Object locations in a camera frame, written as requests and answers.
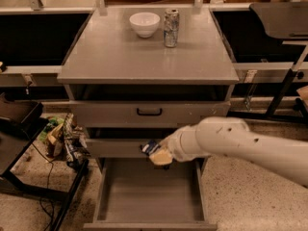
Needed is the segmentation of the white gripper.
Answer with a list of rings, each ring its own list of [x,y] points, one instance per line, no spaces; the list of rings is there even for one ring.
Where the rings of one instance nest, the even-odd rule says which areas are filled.
[[[160,149],[151,154],[149,159],[156,166],[167,166],[172,163],[173,158],[178,162],[188,162],[195,158],[205,157],[206,152],[198,144],[195,134],[196,126],[177,129],[159,142],[159,145],[167,147],[170,153],[165,149]]]

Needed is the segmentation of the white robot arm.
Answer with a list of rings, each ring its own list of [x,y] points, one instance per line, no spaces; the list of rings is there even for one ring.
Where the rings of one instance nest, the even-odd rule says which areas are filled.
[[[308,187],[308,142],[252,132],[235,117],[207,117],[143,148],[153,164],[187,162],[212,155],[246,160]]]

